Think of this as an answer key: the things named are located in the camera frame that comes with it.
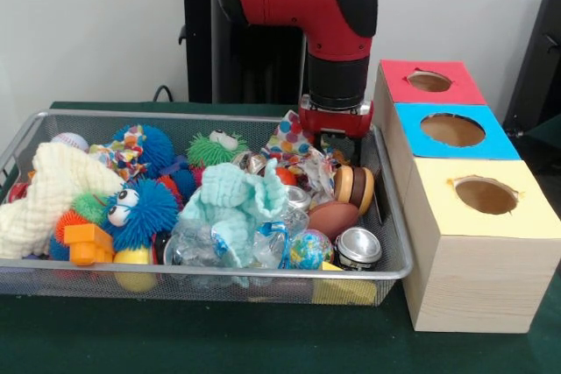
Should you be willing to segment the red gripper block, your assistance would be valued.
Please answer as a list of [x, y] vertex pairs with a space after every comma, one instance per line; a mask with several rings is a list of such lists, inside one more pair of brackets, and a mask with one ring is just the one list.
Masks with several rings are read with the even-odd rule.
[[373, 120], [373, 102], [364, 100], [351, 109], [322, 109], [313, 103], [310, 95], [303, 95], [299, 102], [299, 118], [302, 129], [314, 134], [314, 147], [323, 146], [323, 133], [351, 138], [353, 152], [351, 163], [361, 162], [362, 137], [370, 130]]

